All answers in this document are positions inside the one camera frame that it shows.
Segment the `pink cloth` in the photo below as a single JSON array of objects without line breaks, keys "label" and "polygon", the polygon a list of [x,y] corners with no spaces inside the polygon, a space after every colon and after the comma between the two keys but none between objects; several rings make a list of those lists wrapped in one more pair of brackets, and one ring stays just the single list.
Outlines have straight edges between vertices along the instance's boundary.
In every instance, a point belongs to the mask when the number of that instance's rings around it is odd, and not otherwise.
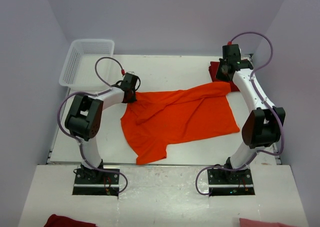
[{"label": "pink cloth", "polygon": [[246,218],[240,218],[240,227],[294,227],[283,223],[267,223]]}]

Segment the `white floor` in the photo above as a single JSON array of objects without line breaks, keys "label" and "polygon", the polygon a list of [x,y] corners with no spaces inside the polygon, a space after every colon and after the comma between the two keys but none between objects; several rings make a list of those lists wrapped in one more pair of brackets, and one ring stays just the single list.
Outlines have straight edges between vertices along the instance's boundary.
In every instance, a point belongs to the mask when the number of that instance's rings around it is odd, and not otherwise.
[{"label": "white floor", "polygon": [[[186,90],[211,82],[208,67],[210,61],[219,61],[212,56],[149,56],[115,55],[128,72],[133,71],[141,78],[140,92]],[[120,68],[111,65],[108,81],[115,83],[121,79]],[[249,112],[239,92],[227,95],[235,120],[240,128]],[[68,101],[62,122],[64,123],[72,100]],[[137,155],[128,145],[120,124],[126,110],[125,104],[117,104],[103,112],[101,127],[97,134],[100,155],[105,163],[135,164]],[[167,147],[167,158],[153,162],[159,165],[212,165],[224,164],[242,142],[241,132],[225,136],[203,139]],[[75,140],[58,131],[50,161],[52,163],[79,163],[79,147]],[[260,154],[256,163],[275,165],[274,157]]]},{"label": "white floor", "polygon": [[[62,215],[99,227],[238,227],[239,218],[307,227],[298,190],[287,165],[251,166],[256,195],[199,195],[199,166],[121,166],[129,185],[113,196],[72,195],[75,165],[39,165],[19,227],[43,227]],[[208,178],[200,177],[202,191]]]}]

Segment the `white laundry basket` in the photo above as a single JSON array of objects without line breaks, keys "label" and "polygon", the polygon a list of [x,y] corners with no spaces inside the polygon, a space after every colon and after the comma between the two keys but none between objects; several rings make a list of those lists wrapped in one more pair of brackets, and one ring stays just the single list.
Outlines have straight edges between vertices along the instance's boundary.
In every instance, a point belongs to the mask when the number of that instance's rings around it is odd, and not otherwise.
[{"label": "white laundry basket", "polygon": [[[100,91],[106,85],[95,73],[95,63],[101,57],[112,57],[115,43],[110,39],[77,39],[71,43],[59,84],[75,91]],[[108,81],[112,60],[102,60],[98,73]]]}]

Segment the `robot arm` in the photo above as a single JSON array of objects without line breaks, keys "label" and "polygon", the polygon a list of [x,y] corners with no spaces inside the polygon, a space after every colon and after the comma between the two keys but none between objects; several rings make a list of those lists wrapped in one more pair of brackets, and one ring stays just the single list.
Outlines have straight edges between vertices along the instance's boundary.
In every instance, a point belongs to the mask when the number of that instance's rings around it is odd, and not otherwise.
[{"label": "robot arm", "polygon": [[[268,106],[273,108],[282,124],[286,113],[282,107],[275,107],[266,96],[253,73],[251,63],[247,59],[241,59],[237,44],[223,46],[222,52],[223,58],[220,59],[216,78],[233,81],[242,93],[250,112],[241,132],[243,141],[235,154],[226,161],[226,167],[235,170],[246,165],[257,151],[262,151],[279,141],[281,136],[279,125]],[[252,79],[264,101],[254,89]]]},{"label": "robot arm", "polygon": [[[102,164],[98,151],[96,135],[100,128],[102,111],[118,103],[132,103],[136,101],[136,75],[126,73],[123,80],[114,84],[109,91],[99,96],[90,97],[86,94],[74,96],[72,105],[65,119],[64,126],[70,134],[78,137],[82,142],[83,155],[95,168]],[[82,160],[82,165],[92,169]]]}]

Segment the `purple cable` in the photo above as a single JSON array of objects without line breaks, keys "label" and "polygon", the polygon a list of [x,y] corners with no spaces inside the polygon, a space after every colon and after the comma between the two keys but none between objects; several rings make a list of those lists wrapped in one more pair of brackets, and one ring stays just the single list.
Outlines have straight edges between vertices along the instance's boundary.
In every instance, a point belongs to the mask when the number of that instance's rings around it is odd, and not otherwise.
[{"label": "purple cable", "polygon": [[56,113],[56,120],[57,120],[57,123],[58,123],[58,126],[59,126],[60,130],[61,130],[66,136],[69,136],[69,137],[75,139],[75,140],[78,142],[78,144],[79,144],[79,149],[80,149],[80,155],[81,155],[83,161],[84,161],[90,168],[92,168],[93,170],[99,171],[99,172],[107,173],[107,174],[120,175],[120,176],[122,176],[122,177],[124,178],[124,180],[125,180],[125,186],[124,186],[124,188],[123,188],[122,190],[120,190],[120,191],[118,192],[118,194],[120,194],[120,193],[122,193],[123,191],[125,191],[125,189],[126,189],[127,186],[128,186],[128,179],[127,179],[127,177],[126,177],[123,173],[121,173],[120,171],[105,170],[105,169],[101,169],[101,168],[94,167],[94,166],[86,159],[86,157],[85,157],[85,155],[84,155],[84,147],[83,147],[83,144],[82,144],[81,139],[79,139],[78,137],[75,137],[75,136],[69,134],[69,133],[63,128],[63,126],[62,126],[62,124],[61,124],[61,120],[60,120],[61,110],[62,110],[64,104],[67,102],[67,100],[70,99],[72,96],[75,96],[75,95],[78,95],[78,94],[85,94],[85,95],[87,95],[87,96],[100,96],[100,95],[104,95],[104,94],[106,94],[106,93],[108,93],[108,92],[110,92],[110,91],[112,90],[112,86],[111,86],[110,84],[108,84],[103,78],[101,78],[101,76],[98,74],[98,71],[97,71],[98,62],[99,62],[100,60],[103,60],[103,59],[113,60],[113,61],[117,62],[117,63],[120,65],[121,70],[123,70],[123,68],[122,68],[121,64],[120,64],[116,59],[111,58],[111,57],[101,57],[100,59],[98,59],[98,60],[96,61],[95,66],[94,66],[94,70],[95,70],[96,75],[98,76],[98,78],[99,78],[103,83],[105,83],[106,85],[108,85],[108,86],[111,87],[111,88],[109,88],[109,89],[107,89],[107,90],[104,90],[104,91],[102,91],[102,92],[100,92],[100,93],[97,93],[97,94],[87,93],[87,92],[83,92],[83,91],[77,91],[77,92],[74,92],[74,93],[68,95],[68,96],[62,101],[62,103],[60,104],[60,106],[59,106],[59,108],[58,108],[58,111],[57,111],[57,113]]},{"label": "purple cable", "polygon": [[255,32],[255,31],[248,31],[248,32],[243,32],[243,33],[240,33],[238,35],[236,35],[235,37],[232,38],[232,41],[234,41],[237,37],[239,36],[242,36],[242,35],[246,35],[246,34],[255,34],[255,35],[258,35],[258,36],[261,36],[263,37],[264,39],[266,39],[266,41],[269,43],[270,45],[270,57],[268,59],[268,61],[261,65],[260,67],[254,69],[250,75],[250,79],[251,79],[251,83],[252,83],[252,86],[255,90],[255,92],[257,93],[257,95],[259,96],[260,100],[267,106],[267,108],[271,111],[271,113],[273,114],[273,116],[275,117],[278,125],[279,125],[279,129],[280,129],[280,135],[281,135],[281,147],[280,147],[280,150],[278,151],[278,153],[270,153],[268,151],[265,151],[265,150],[257,150],[252,156],[251,158],[248,160],[247,163],[245,163],[244,165],[242,165],[241,167],[239,168],[235,168],[235,169],[230,169],[230,168],[224,168],[224,167],[221,167],[221,165],[219,164],[215,164],[215,165],[211,165],[211,166],[208,166],[208,167],[205,167],[203,168],[202,170],[200,170],[200,172],[197,174],[196,178],[195,178],[195,189],[196,191],[202,195],[202,196],[209,196],[212,192],[209,192],[209,193],[202,193],[200,192],[199,188],[198,188],[198,179],[199,179],[199,176],[200,174],[203,172],[203,171],[206,171],[208,169],[219,169],[219,170],[224,170],[224,171],[230,171],[230,172],[235,172],[235,171],[239,171],[241,170],[242,168],[248,166],[254,159],[255,157],[257,156],[258,153],[265,153],[265,154],[268,154],[268,155],[271,155],[271,156],[279,156],[282,154],[282,152],[284,151],[284,147],[285,147],[285,136],[284,136],[284,130],[283,130],[283,126],[282,126],[282,123],[281,123],[281,120],[279,119],[278,115],[276,114],[276,112],[274,111],[274,109],[264,100],[263,96],[261,95],[261,93],[259,92],[256,84],[255,84],[255,81],[254,81],[254,74],[255,72],[257,72],[258,70],[261,70],[262,68],[266,67],[270,61],[272,60],[273,56],[274,56],[274,47],[270,41],[270,39],[265,36],[264,34],[262,33],[259,33],[259,32]]}]

